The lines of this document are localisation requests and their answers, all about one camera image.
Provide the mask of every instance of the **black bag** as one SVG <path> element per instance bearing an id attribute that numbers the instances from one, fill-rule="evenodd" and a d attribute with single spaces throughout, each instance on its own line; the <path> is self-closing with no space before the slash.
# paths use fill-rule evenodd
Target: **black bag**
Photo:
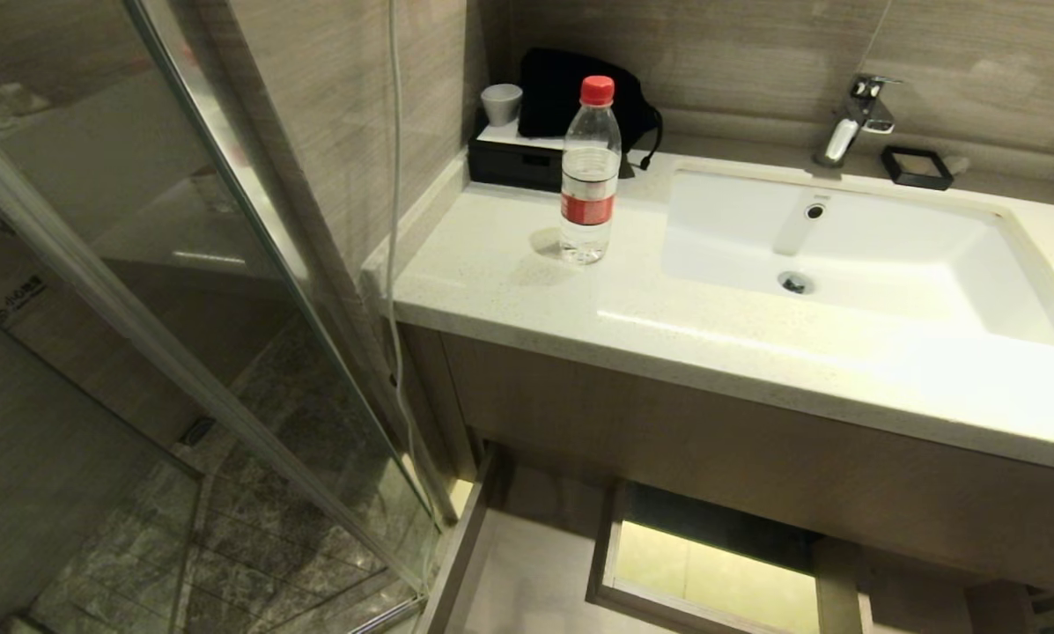
<path id="1" fill-rule="evenodd" d="M 632 73 L 594 57 L 551 48 L 531 48 L 523 56 L 520 87 L 519 134 L 524 137 L 563 137 L 581 107 L 582 80 L 591 75 L 612 78 L 617 84 L 612 112 L 617 116 L 624 155 L 645 133 L 656 128 L 656 145 L 640 161 L 647 170 L 651 155 L 663 141 L 663 117 L 644 100 L 640 80 Z"/>

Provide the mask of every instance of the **cable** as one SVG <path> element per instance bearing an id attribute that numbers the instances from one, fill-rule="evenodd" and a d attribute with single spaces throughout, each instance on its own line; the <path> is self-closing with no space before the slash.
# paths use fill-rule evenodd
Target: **cable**
<path id="1" fill-rule="evenodd" d="M 398 39 L 397 39 L 397 0 L 389 0 L 389 57 L 390 57 L 390 72 L 393 75 L 393 209 L 390 210 L 390 225 L 389 225 L 389 246 L 386 256 L 386 313 L 389 319 L 389 334 L 390 340 L 393 343 L 393 376 L 394 380 L 393 394 L 396 397 L 398 410 L 402 413 L 402 417 L 405 420 L 406 434 L 409 436 L 406 438 L 406 443 L 409 445 L 410 456 L 413 457 L 414 472 L 419 470 L 419 461 L 417 460 L 417 448 L 416 448 L 416 421 L 414 421 L 413 412 L 409 410 L 409 402 L 405 399 L 405 358 L 402 356 L 402 336 L 398 334 L 397 329 L 397 310 L 394 308 L 393 301 L 393 274 L 394 274 L 394 262 L 397 260 L 397 234 L 398 225 L 402 222 L 402 56 L 398 53 Z M 433 497 L 429 493 L 429 487 L 422 481 L 419 475 L 417 476 L 417 487 L 421 487 L 422 492 L 426 495 L 426 500 L 429 502 L 430 507 L 433 502 Z M 437 533 L 445 534 L 445 530 L 436 520 L 435 511 L 431 511 L 431 520 L 433 520 L 434 526 L 436 526 Z M 426 560 L 423 562 L 423 570 L 421 575 L 421 581 L 425 587 L 422 589 L 423 593 L 429 594 L 429 573 L 431 570 L 431 554 L 435 547 L 431 547 L 426 551 Z M 416 631 L 421 619 L 414 623 L 414 631 Z"/>
<path id="2" fill-rule="evenodd" d="M 875 41 L 878 40 L 878 34 L 882 31 L 882 24 L 885 24 L 885 16 L 891 12 L 891 4 L 894 4 L 894 0 L 885 1 L 885 7 L 882 8 L 882 15 L 880 16 L 880 21 L 875 25 L 875 32 L 872 33 L 872 39 L 867 40 L 867 48 L 864 48 L 864 56 L 859 58 L 859 65 L 856 66 L 856 73 L 864 72 L 864 64 L 867 63 L 867 57 L 872 54 L 872 48 L 875 47 Z"/>

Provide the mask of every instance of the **chrome faucet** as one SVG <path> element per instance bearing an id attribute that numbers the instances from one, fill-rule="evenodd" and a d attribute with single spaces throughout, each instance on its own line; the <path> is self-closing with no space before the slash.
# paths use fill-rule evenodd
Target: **chrome faucet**
<path id="1" fill-rule="evenodd" d="M 840 116 L 832 128 L 824 147 L 813 155 L 813 160 L 824 167 L 841 167 L 843 158 L 848 156 L 860 130 L 874 134 L 890 134 L 894 132 L 894 116 L 885 104 L 880 101 L 882 87 L 887 83 L 901 83 L 900 80 L 875 75 L 857 75 L 852 81 L 848 95 L 840 105 Z"/>

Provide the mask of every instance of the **white sink basin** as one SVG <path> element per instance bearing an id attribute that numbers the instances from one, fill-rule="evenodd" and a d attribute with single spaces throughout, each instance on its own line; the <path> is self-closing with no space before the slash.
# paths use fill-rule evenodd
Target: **white sink basin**
<path id="1" fill-rule="evenodd" d="M 663 269 L 1054 345 L 1054 272 L 997 209 L 680 172 Z"/>

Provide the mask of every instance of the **shower enclosure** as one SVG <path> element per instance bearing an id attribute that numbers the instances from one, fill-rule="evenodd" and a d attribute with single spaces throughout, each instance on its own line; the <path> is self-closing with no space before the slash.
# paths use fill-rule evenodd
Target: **shower enclosure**
<path id="1" fill-rule="evenodd" d="M 426 596 L 447 494 L 350 371 L 213 4 L 0 1 L 0 627 L 372 631 Z"/>

